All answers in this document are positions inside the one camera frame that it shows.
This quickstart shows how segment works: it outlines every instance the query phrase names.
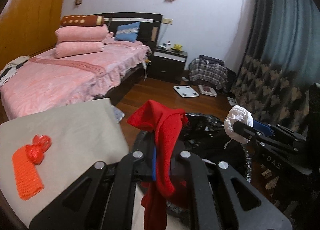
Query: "brown cylindrical pillow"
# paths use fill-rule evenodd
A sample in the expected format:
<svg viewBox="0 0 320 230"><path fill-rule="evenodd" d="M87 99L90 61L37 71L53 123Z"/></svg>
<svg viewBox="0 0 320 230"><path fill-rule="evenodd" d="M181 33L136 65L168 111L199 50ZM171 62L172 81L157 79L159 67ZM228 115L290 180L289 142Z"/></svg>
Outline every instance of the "brown cylindrical pillow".
<svg viewBox="0 0 320 230"><path fill-rule="evenodd" d="M101 15L67 15L62 17L61 26L102 26L104 18Z"/></svg>

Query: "white plastic bag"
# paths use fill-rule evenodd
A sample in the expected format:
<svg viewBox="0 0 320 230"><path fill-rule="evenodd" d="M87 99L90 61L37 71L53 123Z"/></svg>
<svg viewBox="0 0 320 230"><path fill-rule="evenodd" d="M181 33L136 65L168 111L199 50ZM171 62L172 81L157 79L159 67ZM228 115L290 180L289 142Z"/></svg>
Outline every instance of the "white plastic bag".
<svg viewBox="0 0 320 230"><path fill-rule="evenodd" d="M241 106L234 106L231 108L227 118L224 120L224 130L226 131L226 134L230 136L231 139L236 140L239 143L246 144L249 140L233 131L233 123L236 121L241 121L253 127L252 115L247 109L242 108Z"/></svg>

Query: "red plastic bag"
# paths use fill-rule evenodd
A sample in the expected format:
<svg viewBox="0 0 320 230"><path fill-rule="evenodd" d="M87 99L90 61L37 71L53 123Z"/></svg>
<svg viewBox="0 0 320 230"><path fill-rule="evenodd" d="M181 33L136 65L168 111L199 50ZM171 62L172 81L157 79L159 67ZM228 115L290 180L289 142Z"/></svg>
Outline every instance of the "red plastic bag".
<svg viewBox="0 0 320 230"><path fill-rule="evenodd" d="M28 159L34 164L40 164L44 158L44 152L51 146L51 138L47 135L35 135L32 145L26 145Z"/></svg>

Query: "pink bedspread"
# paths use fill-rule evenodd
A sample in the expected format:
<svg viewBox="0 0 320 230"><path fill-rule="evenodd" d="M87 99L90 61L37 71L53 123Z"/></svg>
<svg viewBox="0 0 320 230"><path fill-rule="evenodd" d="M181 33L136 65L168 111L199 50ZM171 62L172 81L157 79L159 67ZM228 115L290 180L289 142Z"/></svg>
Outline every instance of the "pink bedspread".
<svg viewBox="0 0 320 230"><path fill-rule="evenodd" d="M63 58L101 66L106 70L106 75L102 77L74 67L28 61L1 87L2 104L11 120L92 100L94 96L105 95L108 90L118 86L120 78L128 69L141 63L148 51L149 47L145 45L136 49L105 45L103 52ZM54 49L36 57L57 60L54 58Z"/></svg>

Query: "blue part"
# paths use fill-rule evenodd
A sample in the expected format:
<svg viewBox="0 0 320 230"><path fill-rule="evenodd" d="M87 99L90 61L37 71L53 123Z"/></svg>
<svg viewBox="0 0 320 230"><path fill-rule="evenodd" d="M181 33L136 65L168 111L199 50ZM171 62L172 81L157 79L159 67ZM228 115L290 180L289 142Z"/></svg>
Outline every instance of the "blue part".
<svg viewBox="0 0 320 230"><path fill-rule="evenodd" d="M253 128L264 133L265 136L273 135L273 131L271 130L270 126L260 123L256 120L253 121Z"/></svg>
<svg viewBox="0 0 320 230"><path fill-rule="evenodd" d="M156 157L157 157L157 149L153 148L153 157L152 157L152 180L156 181Z"/></svg>
<svg viewBox="0 0 320 230"><path fill-rule="evenodd" d="M134 43L138 37L139 27L140 22L118 26L115 41L127 41Z"/></svg>

